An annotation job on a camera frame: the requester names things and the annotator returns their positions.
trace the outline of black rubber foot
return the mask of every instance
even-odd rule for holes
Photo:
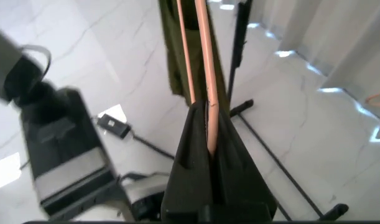
[[[229,116],[230,117],[236,116],[236,115],[242,113],[243,111],[251,108],[252,106],[253,106],[253,100],[247,100],[243,104],[236,106],[233,109],[231,109],[231,111],[229,112]]]
[[[329,212],[326,212],[324,216],[322,216],[320,221],[335,221],[342,215],[344,215],[349,210],[349,206],[346,204],[337,204],[331,209]]]

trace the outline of olive green cloth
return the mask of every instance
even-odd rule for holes
[[[207,100],[205,69],[203,66],[202,44],[198,28],[197,12],[194,0],[182,0],[182,11],[187,38],[188,54],[190,57],[196,100]],[[169,69],[169,83],[172,93],[185,97],[187,105],[191,104],[188,87],[187,69],[184,58],[180,22],[178,19],[177,0],[159,0],[160,15],[164,30],[165,45],[167,48],[167,62]],[[211,45],[213,49],[213,64],[215,66],[216,84],[218,90],[219,106],[221,110],[229,113],[229,102],[225,90],[223,71],[220,65],[215,33],[208,16],[210,26]]]

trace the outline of white curtain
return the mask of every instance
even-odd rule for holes
[[[326,75],[321,88],[347,92],[380,118],[365,104],[380,92],[380,0],[254,0],[250,21]]]

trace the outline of floor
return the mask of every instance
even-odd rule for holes
[[[211,3],[221,61],[228,74],[235,12]],[[18,44],[39,44],[53,53],[46,79],[81,90],[91,114],[120,104],[134,131],[174,154],[187,107],[171,94],[157,1],[0,0],[0,29]],[[243,115],[279,156],[322,212],[347,203],[342,220],[380,220],[380,120],[346,93],[318,90],[325,77],[298,55],[279,57],[279,41],[249,28],[237,70],[233,106],[254,99]],[[34,55],[42,63],[40,55]],[[0,160],[19,153],[27,160],[19,112],[0,103]],[[233,118],[249,153],[274,195],[295,220],[317,215],[277,168],[244,124]],[[120,173],[168,172],[172,162],[145,146],[100,131]],[[0,188],[0,223],[47,217],[37,204],[29,168]],[[98,207],[82,220],[119,220]],[[284,220],[277,212],[275,220]]]

